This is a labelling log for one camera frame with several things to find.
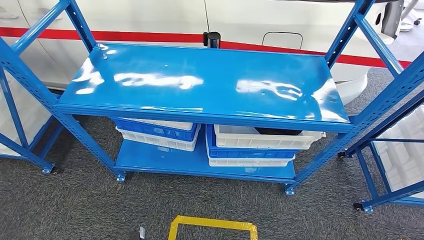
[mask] blue metal shelving unit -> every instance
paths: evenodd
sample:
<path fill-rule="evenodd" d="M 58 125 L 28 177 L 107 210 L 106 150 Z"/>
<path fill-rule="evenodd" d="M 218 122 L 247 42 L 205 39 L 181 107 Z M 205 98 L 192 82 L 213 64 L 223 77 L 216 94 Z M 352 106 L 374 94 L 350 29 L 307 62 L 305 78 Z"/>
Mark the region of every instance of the blue metal shelving unit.
<path fill-rule="evenodd" d="M 125 172 L 172 173 L 282 183 L 287 195 L 423 80 L 424 54 L 403 70 L 364 19 L 374 1 L 358 0 L 325 56 L 214 48 L 96 42 L 75 0 L 60 0 L 11 47 L 0 41 L 1 65 L 117 177 Z M 71 18 L 90 52 L 60 99 L 19 54 L 60 12 Z M 330 69 L 357 28 L 394 81 L 360 114 L 348 116 Z M 210 167 L 204 133 L 194 152 L 124 140 L 112 161 L 72 114 L 336 132 L 304 169 Z"/>
<path fill-rule="evenodd" d="M 55 142 L 56 138 L 59 136 L 61 130 L 63 129 L 63 126 L 58 126 L 54 133 L 50 136 L 49 140 L 43 147 L 41 153 L 39 155 L 33 153 L 33 150 L 37 143 L 39 142 L 40 138 L 44 135 L 46 132 L 48 126 L 52 122 L 53 118 L 50 117 L 49 120 L 41 127 L 41 129 L 38 131 L 38 133 L 35 135 L 33 141 L 31 144 L 28 144 L 27 137 L 25 136 L 24 128 L 22 126 L 21 119 L 18 114 L 18 110 L 15 105 L 14 98 L 12 96 L 11 89 L 9 87 L 8 80 L 6 79 L 5 72 L 3 68 L 0 69 L 0 86 L 4 94 L 4 98 L 6 100 L 7 106 L 10 111 L 10 115 L 12 117 L 14 126 L 16 128 L 17 135 L 19 137 L 21 145 L 17 144 L 13 140 L 9 139 L 5 135 L 0 133 L 0 143 L 4 144 L 5 146 L 9 147 L 16 153 L 20 154 L 20 156 L 15 155 L 8 155 L 8 154 L 1 154 L 0 158 L 10 158 L 10 159 L 22 159 L 27 160 L 35 165 L 38 165 L 42 168 L 42 172 L 44 174 L 56 174 L 58 172 L 58 169 L 55 167 L 55 165 L 51 162 L 48 162 L 44 160 L 47 153 L 49 152 L 50 148 L 53 146 L 53 143 Z"/>
<path fill-rule="evenodd" d="M 384 121 L 378 124 L 370 132 L 368 132 L 364 137 L 359 141 L 349 147 L 345 152 L 339 153 L 340 157 L 352 157 L 353 154 L 356 154 L 362 168 L 362 172 L 365 176 L 366 183 L 368 185 L 368 190 L 371 194 L 371 200 L 364 200 L 361 203 L 355 203 L 354 207 L 357 209 L 364 210 L 366 212 L 372 212 L 374 206 L 382 205 L 385 203 L 397 203 L 397 204 L 408 204 L 423 206 L 424 199 L 413 197 L 411 195 L 421 193 L 424 191 L 424 180 L 417 182 L 413 185 L 407 186 L 405 188 L 392 191 L 389 185 L 389 181 L 386 177 L 386 172 L 382 160 L 374 146 L 374 142 L 406 142 L 406 143 L 424 143 L 424 139 L 392 139 L 392 138 L 377 138 L 387 129 L 391 128 L 409 113 L 413 112 L 416 108 L 421 106 L 424 103 L 424 90 L 415 95 L 411 100 L 401 106 L 396 110 L 392 115 L 387 117 Z M 377 193 L 374 180 L 371 177 L 370 171 L 368 169 L 365 158 L 362 154 L 364 148 L 370 148 L 372 156 L 375 160 L 376 166 L 380 173 L 381 179 L 384 183 L 386 193 L 379 195 Z"/>

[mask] bottom shelf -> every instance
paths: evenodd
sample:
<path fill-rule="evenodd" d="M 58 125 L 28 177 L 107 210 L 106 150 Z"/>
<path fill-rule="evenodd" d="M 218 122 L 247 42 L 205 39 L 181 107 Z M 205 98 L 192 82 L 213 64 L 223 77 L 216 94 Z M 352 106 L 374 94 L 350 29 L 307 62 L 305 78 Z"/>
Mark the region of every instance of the bottom shelf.
<path fill-rule="evenodd" d="M 293 161 L 284 167 L 209 166 L 204 126 L 194 151 L 123 140 L 115 168 L 127 172 L 181 174 L 274 183 L 295 182 Z"/>

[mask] white car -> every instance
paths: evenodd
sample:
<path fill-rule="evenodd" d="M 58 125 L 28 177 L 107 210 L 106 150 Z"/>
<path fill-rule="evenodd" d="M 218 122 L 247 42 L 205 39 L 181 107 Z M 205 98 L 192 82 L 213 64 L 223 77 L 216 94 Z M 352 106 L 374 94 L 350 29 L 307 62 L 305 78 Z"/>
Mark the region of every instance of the white car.
<path fill-rule="evenodd" d="M 0 36 L 14 43 L 58 0 L 3 0 Z M 139 44 L 195 46 L 203 32 L 219 32 L 221 40 L 326 52 L 354 3 L 334 0 L 77 0 L 97 40 Z M 385 43 L 396 38 L 403 0 L 379 1 L 366 15 Z M 74 26 L 62 13 L 21 55 L 24 62 L 50 88 L 64 89 L 88 53 Z M 374 57 L 358 30 L 344 55 Z M 369 66 L 361 61 L 336 63 L 331 70 L 344 104 L 367 86 Z"/>

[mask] white plastic crate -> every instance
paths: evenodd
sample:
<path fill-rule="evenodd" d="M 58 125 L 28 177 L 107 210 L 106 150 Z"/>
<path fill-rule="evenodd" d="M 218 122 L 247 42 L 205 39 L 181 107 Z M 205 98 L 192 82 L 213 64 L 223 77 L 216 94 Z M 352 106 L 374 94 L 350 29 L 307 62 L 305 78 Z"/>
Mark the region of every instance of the white plastic crate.
<path fill-rule="evenodd" d="M 122 133 L 122 137 L 126 140 L 193 152 L 196 147 L 196 141 L 198 139 L 199 130 L 201 126 L 202 126 L 201 124 L 197 126 L 196 134 L 194 135 L 193 141 L 181 141 L 181 140 L 172 139 L 168 137 L 155 136 L 155 135 L 139 133 L 135 131 L 122 130 L 117 127 L 115 129 L 118 130 L 120 133 Z"/>
<path fill-rule="evenodd" d="M 254 127 L 214 125 L 216 146 L 220 148 L 309 149 L 322 137 L 319 131 L 302 131 L 299 135 L 263 135 Z"/>
<path fill-rule="evenodd" d="M 174 129 L 182 129 L 182 130 L 190 130 L 193 127 L 192 122 L 180 122 L 180 121 L 160 121 L 160 120 L 148 120 L 148 119 L 138 119 L 138 118 L 125 118 L 126 120 L 136 121 L 140 123 L 146 123 L 146 124 L 154 124 L 159 126 L 165 126 L 169 128 Z"/>
<path fill-rule="evenodd" d="M 50 112 L 44 108 L 27 90 L 22 87 L 15 79 L 8 77 L 10 91 L 16 105 L 17 112 L 23 127 L 28 144 L 31 144 L 51 117 Z M 21 141 L 16 131 L 15 124 L 6 103 L 5 96 L 0 88 L 0 133 L 21 145 Z M 0 143 L 0 154 L 19 156 L 7 146 Z"/>
<path fill-rule="evenodd" d="M 414 110 L 378 138 L 424 139 L 424 107 Z M 375 141 L 374 145 L 392 191 L 424 180 L 424 143 Z M 424 192 L 411 197 L 424 199 Z"/>
<path fill-rule="evenodd" d="M 293 158 L 212 158 L 206 144 L 207 158 L 211 167 L 285 167 Z"/>

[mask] red stripe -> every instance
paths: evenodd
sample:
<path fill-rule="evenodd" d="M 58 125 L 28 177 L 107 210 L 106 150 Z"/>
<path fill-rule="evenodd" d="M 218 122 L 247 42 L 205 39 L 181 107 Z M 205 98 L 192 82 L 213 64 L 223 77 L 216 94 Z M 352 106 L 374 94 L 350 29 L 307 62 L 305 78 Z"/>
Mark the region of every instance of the red stripe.
<path fill-rule="evenodd" d="M 319 51 L 308 51 L 292 48 L 283 48 L 275 46 L 262 46 L 255 44 L 239 43 L 222 41 L 221 48 L 223 49 L 237 49 L 237 50 L 250 50 L 250 51 L 261 51 L 261 52 L 277 52 L 277 53 L 290 53 L 290 54 L 313 54 L 313 55 L 325 55 L 325 52 Z M 386 65 L 380 58 L 366 57 L 366 56 L 352 56 L 352 55 L 340 55 L 337 59 L 338 63 L 342 64 L 353 64 L 370 67 L 385 68 Z M 411 62 L 410 61 L 399 61 L 400 64 L 406 68 Z"/>
<path fill-rule="evenodd" d="M 28 29 L 18 27 L 0 27 L 0 36 L 2 37 L 20 37 Z M 128 42 L 163 42 L 163 43 L 202 43 L 202 34 L 188 33 L 158 33 L 158 32 L 131 32 L 131 31 L 91 31 L 97 41 L 128 41 Z M 80 37 L 76 30 L 63 29 L 46 29 L 39 38 L 42 39 L 63 39 L 63 40 L 79 40 Z M 308 51 L 292 48 L 262 46 L 248 43 L 222 41 L 221 48 L 249 50 L 260 52 L 277 52 L 277 53 L 294 53 L 294 54 L 313 54 L 325 55 L 325 52 Z M 386 66 L 380 58 L 340 55 L 337 59 L 338 63 L 362 65 L 370 67 L 385 68 Z M 400 61 L 405 68 L 411 62 Z"/>

